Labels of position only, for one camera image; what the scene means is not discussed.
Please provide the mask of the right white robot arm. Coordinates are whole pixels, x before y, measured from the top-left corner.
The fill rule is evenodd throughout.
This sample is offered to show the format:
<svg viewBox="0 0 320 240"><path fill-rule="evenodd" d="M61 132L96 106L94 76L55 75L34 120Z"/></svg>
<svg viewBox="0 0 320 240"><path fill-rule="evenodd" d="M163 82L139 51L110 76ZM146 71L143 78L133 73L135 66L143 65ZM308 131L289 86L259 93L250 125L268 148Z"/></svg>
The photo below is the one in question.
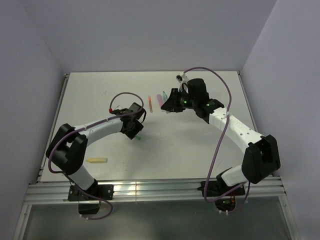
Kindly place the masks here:
<svg viewBox="0 0 320 240"><path fill-rule="evenodd" d="M281 167L278 144L272 135L254 131L231 115L220 101L210 98L203 79L181 75L176 78L180 85L172 88L161 109L171 113L192 109L200 119L229 137L244 154L241 165L219 175L216 189L220 194L229 194L240 183L257 184Z"/></svg>

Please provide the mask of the green highlighter pen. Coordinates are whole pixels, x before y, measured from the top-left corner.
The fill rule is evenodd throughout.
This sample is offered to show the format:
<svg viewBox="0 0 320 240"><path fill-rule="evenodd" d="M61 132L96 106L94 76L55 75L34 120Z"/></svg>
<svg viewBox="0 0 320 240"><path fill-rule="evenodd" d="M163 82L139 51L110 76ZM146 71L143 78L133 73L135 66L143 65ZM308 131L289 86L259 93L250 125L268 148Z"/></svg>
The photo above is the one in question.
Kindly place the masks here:
<svg viewBox="0 0 320 240"><path fill-rule="evenodd" d="M168 96L166 94L165 91L162 92L162 101L163 101L163 104L168 100Z"/></svg>

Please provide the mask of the yellow highlighter pen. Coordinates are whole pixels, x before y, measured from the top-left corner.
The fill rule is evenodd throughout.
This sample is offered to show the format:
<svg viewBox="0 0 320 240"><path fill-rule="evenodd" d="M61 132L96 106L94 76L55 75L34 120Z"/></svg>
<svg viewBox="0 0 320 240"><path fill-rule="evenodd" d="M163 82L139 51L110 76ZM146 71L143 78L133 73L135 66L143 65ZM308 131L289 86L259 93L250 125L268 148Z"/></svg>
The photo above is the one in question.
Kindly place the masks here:
<svg viewBox="0 0 320 240"><path fill-rule="evenodd" d="M108 159L106 157L92 157L86 159L86 162L90 164L102 164L102 163L107 163Z"/></svg>

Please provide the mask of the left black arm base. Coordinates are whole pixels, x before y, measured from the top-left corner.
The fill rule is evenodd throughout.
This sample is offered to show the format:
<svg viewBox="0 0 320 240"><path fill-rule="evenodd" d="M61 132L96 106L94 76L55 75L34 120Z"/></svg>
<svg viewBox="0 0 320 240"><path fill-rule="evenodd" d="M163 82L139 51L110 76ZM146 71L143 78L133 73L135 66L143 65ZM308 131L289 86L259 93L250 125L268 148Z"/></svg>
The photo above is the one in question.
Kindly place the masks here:
<svg viewBox="0 0 320 240"><path fill-rule="evenodd" d="M110 216L113 212L113 205L110 200L113 199L113 184L94 184L88 191L82 190L75 183L69 187L68 202L78 202L78 213L81 218L88 220L101 220ZM102 203L109 205L108 213L102 216L95 216L102 206Z"/></svg>

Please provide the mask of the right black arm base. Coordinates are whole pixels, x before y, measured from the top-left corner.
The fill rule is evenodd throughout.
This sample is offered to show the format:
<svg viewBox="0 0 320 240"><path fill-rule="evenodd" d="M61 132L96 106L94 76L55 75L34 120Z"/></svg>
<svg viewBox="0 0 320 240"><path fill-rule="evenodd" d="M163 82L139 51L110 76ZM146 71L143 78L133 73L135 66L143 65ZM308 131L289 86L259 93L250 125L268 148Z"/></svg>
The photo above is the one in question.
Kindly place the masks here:
<svg viewBox="0 0 320 240"><path fill-rule="evenodd" d="M208 183L207 187L207 197L219 197L225 192L231 190L235 186L227 186L224 183L219 183L217 180L211 180ZM214 202L218 210L223 212L232 211L236 208L236 196L244 196L245 189L244 187L237 188L233 192L227 194L228 198L222 198Z"/></svg>

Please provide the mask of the orange thin pen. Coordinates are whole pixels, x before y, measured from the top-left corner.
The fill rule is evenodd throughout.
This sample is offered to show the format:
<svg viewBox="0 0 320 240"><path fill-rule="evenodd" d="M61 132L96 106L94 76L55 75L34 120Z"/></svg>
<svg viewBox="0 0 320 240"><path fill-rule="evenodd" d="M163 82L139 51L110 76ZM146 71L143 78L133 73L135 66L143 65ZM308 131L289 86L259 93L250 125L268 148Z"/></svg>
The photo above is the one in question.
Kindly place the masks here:
<svg viewBox="0 0 320 240"><path fill-rule="evenodd" d="M150 95L147 96L147 100L148 100L149 112L153 113L152 98Z"/></svg>

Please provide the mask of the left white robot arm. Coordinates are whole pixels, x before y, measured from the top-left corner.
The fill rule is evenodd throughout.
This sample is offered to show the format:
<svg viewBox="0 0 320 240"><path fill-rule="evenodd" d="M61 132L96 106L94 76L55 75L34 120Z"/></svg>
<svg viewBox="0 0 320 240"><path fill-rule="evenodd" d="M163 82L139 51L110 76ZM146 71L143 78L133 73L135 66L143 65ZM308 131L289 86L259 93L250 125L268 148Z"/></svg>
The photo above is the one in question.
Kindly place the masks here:
<svg viewBox="0 0 320 240"><path fill-rule="evenodd" d="M112 134L122 133L133 139L142 129L140 118L146 117L143 106L132 103L129 108L111 110L107 118L80 126L65 123L60 126L50 142L46 157L48 168L55 164L60 172L70 178L80 189L79 194L91 200L98 193L97 180L87 171L84 159L87 147Z"/></svg>

